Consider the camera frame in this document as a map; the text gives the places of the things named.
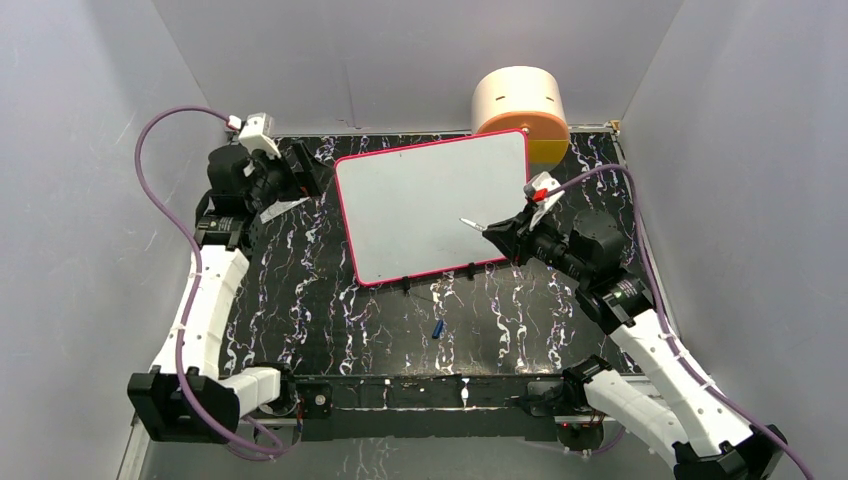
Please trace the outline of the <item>white whiteboard marker pen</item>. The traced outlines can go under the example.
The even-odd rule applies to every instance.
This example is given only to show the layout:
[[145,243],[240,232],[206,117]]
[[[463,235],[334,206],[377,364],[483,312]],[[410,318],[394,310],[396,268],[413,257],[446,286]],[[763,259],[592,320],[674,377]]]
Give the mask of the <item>white whiteboard marker pen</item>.
[[483,231],[485,231],[485,230],[486,230],[486,227],[485,227],[485,226],[483,226],[483,225],[481,225],[481,224],[479,224],[479,223],[477,223],[477,222],[474,222],[474,221],[472,221],[472,220],[470,220],[470,219],[460,218],[460,221],[461,221],[463,224],[465,224],[465,225],[469,226],[470,228],[472,228],[472,229],[474,229],[474,230],[476,230],[476,231],[478,231],[478,232],[483,232]]

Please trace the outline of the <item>pink-framed whiteboard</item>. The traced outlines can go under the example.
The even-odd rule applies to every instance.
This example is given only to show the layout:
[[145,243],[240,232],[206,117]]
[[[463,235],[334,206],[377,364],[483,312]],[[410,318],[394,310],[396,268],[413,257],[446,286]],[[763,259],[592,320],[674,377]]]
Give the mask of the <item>pink-framed whiteboard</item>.
[[500,261],[482,226],[518,213],[530,178],[520,130],[343,157],[335,164],[356,280],[374,286]]

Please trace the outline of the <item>blue marker cap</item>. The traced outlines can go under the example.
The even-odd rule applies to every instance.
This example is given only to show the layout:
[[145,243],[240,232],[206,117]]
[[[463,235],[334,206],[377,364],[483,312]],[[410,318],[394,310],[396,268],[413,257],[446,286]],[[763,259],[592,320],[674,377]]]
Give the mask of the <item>blue marker cap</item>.
[[445,322],[443,320],[438,320],[434,330],[431,334],[431,338],[434,340],[438,340],[441,338],[442,332],[444,330]]

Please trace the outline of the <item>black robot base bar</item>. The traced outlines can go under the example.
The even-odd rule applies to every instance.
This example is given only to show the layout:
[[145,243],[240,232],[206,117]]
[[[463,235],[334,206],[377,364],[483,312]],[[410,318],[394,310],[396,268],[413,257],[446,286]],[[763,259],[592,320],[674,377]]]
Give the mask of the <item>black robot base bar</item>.
[[559,374],[306,376],[289,379],[308,441],[496,438],[594,449],[607,416]]

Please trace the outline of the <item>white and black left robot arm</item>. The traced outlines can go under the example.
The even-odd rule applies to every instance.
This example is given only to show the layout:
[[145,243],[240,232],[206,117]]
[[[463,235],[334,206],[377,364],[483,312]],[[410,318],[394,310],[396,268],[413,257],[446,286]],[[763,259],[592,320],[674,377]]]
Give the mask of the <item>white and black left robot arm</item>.
[[210,187],[195,210],[192,260],[171,330],[146,373],[131,375],[127,394],[151,439],[224,444],[260,407],[275,416],[294,411],[299,391],[290,368],[260,363],[222,377],[226,324],[246,276],[260,225],[299,203],[319,198],[332,178],[304,142],[280,159],[231,144],[208,156]]

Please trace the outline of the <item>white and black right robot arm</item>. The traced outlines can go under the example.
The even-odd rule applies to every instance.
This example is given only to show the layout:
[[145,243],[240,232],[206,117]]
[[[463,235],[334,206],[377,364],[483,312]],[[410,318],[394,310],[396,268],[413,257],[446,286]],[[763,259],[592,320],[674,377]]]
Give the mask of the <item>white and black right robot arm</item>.
[[782,451],[781,432],[756,427],[700,384],[682,364],[686,352],[663,331],[652,293],[621,263],[625,238],[608,214],[583,211],[569,235],[525,209],[482,228],[516,265],[536,259],[577,281],[584,314],[630,356],[661,396],[655,401],[593,355],[566,369],[556,392],[577,414],[612,416],[658,454],[677,479],[768,479]]

